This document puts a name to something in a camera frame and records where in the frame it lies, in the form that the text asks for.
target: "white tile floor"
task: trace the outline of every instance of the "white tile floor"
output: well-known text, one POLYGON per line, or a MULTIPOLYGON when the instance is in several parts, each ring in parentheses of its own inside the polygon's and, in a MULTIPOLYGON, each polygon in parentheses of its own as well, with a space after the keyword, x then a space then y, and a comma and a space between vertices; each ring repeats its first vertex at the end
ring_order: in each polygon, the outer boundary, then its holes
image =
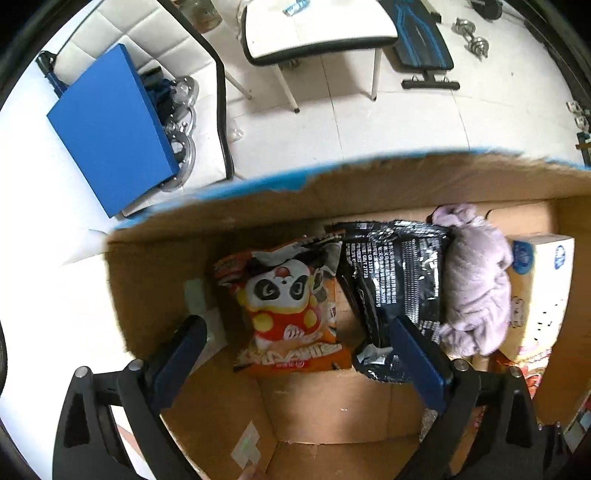
POLYGON ((411 74, 394 70, 386 52, 373 103, 373 51, 329 54, 284 72, 298 115, 270 69, 250 65, 225 24, 206 34, 253 95, 248 101, 228 85, 229 114, 245 133, 231 145, 236 171, 248 178, 391 152, 468 148, 582 163, 565 105, 571 93, 522 21, 505 14, 486 22, 463 0, 431 3, 443 17, 440 31, 455 63, 447 76, 460 82, 460 90, 403 90, 401 81, 411 74), (489 40, 487 59, 480 62, 452 32, 456 17, 473 21, 476 33, 489 40))

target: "table leg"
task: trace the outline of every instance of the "table leg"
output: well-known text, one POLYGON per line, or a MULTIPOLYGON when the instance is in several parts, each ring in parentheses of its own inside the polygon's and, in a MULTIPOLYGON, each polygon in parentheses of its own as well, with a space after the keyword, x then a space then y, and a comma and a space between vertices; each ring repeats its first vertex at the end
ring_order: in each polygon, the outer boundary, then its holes
POLYGON ((375 102, 378 97, 379 68, 382 64, 382 49, 376 48, 374 51, 374 81, 371 86, 371 101, 375 102))
POLYGON ((281 87, 283 88, 283 91, 285 92, 287 99, 290 101, 290 105, 294 109, 294 112, 300 113, 300 107, 297 106, 296 99, 292 95, 290 87, 287 84, 287 82, 285 81, 285 78, 284 78, 283 74, 281 73, 281 69, 279 68, 279 65, 273 65, 273 66, 271 66, 271 68, 273 69, 273 72, 275 73, 277 80, 279 80, 279 83, 281 84, 281 87))
POLYGON ((247 100, 252 99, 252 95, 250 94, 250 92, 246 90, 242 85, 240 85, 240 83, 238 83, 238 80, 236 80, 232 75, 230 75, 227 70, 225 70, 225 75, 228 82, 234 85, 234 87, 236 87, 236 90, 243 94, 247 100))

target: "blue sticker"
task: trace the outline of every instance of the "blue sticker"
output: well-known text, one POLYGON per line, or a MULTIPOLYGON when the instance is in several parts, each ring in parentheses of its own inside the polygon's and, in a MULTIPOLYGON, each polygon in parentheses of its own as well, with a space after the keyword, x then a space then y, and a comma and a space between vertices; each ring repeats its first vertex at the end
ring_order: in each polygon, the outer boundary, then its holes
POLYGON ((559 245, 554 252, 554 269, 558 270, 564 265, 564 262, 566 262, 566 251, 562 245, 559 245))
POLYGON ((527 242, 513 242, 513 270, 519 275, 525 275, 534 264, 534 250, 527 242))

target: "orange snack bag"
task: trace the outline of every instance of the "orange snack bag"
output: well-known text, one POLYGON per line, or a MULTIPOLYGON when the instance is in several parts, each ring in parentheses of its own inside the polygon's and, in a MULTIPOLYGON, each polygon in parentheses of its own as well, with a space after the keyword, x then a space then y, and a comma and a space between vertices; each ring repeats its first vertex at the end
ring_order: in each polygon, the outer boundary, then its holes
POLYGON ((235 371, 254 377, 350 368, 336 341, 335 275, 341 243, 305 238, 272 251, 246 251, 214 265, 254 329, 235 371))

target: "tape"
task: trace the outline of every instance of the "tape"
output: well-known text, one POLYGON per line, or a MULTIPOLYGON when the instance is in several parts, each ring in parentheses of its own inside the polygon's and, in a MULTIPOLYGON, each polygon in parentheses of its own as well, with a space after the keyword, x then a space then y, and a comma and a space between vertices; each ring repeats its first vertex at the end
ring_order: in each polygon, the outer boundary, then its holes
POLYGON ((244 433, 238 440, 238 443, 234 447, 234 450, 230 456, 234 461, 244 470, 248 462, 252 462, 257 465, 261 460, 261 452, 256 448, 256 443, 261 436, 256 430, 254 424, 250 422, 244 433))

